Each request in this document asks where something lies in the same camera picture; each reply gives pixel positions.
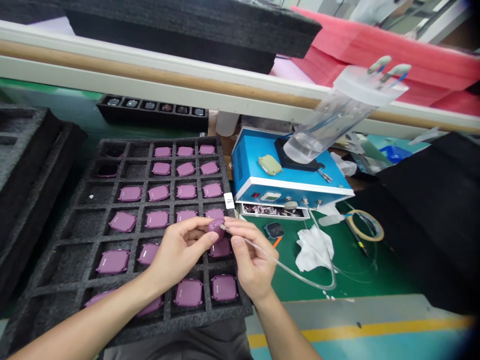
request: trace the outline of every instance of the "black foam tray with watches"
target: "black foam tray with watches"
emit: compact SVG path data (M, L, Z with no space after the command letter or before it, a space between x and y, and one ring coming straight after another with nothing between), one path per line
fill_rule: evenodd
M105 120L114 123L158 123L199 132L207 132L209 127L209 110L201 107L112 94L105 94L96 106Z

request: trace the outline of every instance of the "black cable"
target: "black cable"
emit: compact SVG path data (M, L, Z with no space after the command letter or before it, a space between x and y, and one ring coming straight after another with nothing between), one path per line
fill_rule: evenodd
M341 0L341 4L338 5L338 7L336 8L335 13L333 14L333 17L335 17L335 15L337 15L337 13L339 12L339 10L342 7L342 5L344 4L344 2L345 2L345 0Z

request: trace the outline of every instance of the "light green device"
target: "light green device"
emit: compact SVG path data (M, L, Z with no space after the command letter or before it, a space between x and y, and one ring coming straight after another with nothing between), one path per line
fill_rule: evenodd
M283 171L282 166L272 155L265 155L258 158L258 164L267 175L275 176Z

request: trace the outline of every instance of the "gray pants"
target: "gray pants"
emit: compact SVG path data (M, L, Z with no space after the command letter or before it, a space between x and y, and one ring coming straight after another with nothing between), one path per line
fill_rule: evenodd
M104 360L250 360L245 320L235 319L111 347Z

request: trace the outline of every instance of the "yellow floor line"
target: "yellow floor line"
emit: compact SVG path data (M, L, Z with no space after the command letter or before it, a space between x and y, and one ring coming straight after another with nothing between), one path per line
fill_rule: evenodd
M311 343L330 340L354 339L370 336L419 333L437 330L465 329L473 323L470 317L451 317L444 319L426 319L415 321L384 322L358 326L339 326L325 329L312 329L302 331L303 335ZM264 348L267 339L264 334L248 336L251 349Z

